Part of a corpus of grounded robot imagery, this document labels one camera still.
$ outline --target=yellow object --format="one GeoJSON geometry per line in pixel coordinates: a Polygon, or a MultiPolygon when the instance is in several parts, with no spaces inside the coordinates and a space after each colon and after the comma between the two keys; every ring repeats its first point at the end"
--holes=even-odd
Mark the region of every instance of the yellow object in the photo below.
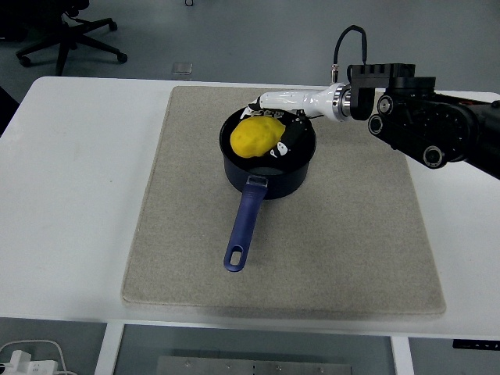
{"type": "Polygon", "coordinates": [[[285,126],[273,117],[249,117],[242,120],[231,133],[231,147],[242,158],[262,156],[277,145],[284,129],[285,126]]]}

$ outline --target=handle hole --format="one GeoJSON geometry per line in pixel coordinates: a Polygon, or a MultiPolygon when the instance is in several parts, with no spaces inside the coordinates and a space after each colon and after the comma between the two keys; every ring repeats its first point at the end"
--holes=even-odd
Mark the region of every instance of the handle hole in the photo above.
{"type": "Polygon", "coordinates": [[[234,246],[231,249],[231,259],[229,263],[232,266],[237,266],[240,264],[241,256],[243,255],[243,248],[241,246],[234,246]]]}

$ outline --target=metal plate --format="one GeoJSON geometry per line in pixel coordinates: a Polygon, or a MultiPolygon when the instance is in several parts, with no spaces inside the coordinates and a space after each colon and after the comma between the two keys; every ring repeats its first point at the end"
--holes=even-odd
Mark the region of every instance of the metal plate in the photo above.
{"type": "Polygon", "coordinates": [[[191,62],[175,62],[172,65],[172,74],[191,74],[193,64],[191,62]]]}
{"type": "Polygon", "coordinates": [[[161,356],[156,375],[352,375],[350,365],[161,356]]]}

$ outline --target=white table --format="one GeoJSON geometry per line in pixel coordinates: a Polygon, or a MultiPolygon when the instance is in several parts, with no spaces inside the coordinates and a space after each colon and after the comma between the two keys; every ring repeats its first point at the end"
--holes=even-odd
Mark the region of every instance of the white table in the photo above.
{"type": "Polygon", "coordinates": [[[401,350],[400,366],[408,336],[500,339],[500,180],[464,162],[432,171],[408,160],[447,304],[438,319],[256,320],[126,308],[127,256],[179,84],[287,88],[70,77],[33,84],[0,138],[0,316],[107,322],[101,373],[112,369],[126,323],[382,334],[401,350]]]}

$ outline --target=chair base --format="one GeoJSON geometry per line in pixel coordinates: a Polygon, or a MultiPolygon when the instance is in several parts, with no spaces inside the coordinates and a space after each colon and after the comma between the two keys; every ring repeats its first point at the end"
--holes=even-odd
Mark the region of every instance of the chair base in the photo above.
{"type": "Polygon", "coordinates": [[[127,61],[127,55],[122,53],[118,48],[114,48],[100,41],[96,41],[95,39],[88,37],[87,35],[84,35],[89,31],[93,31],[95,29],[98,29],[99,27],[104,27],[106,25],[109,26],[109,29],[111,31],[115,31],[118,26],[116,25],[116,22],[114,22],[111,18],[106,18],[99,21],[85,21],[77,18],[73,18],[73,20],[81,23],[81,25],[70,27],[66,22],[64,22],[57,33],[48,35],[43,40],[38,41],[37,43],[20,49],[18,52],[16,52],[16,56],[19,59],[20,64],[22,66],[29,66],[31,64],[31,60],[26,57],[26,55],[59,44],[59,54],[57,57],[57,63],[55,65],[55,75],[62,76],[64,64],[66,63],[66,59],[68,57],[68,52],[70,48],[75,49],[77,47],[77,43],[113,53],[116,55],[116,58],[120,63],[125,63],[127,61]]]}

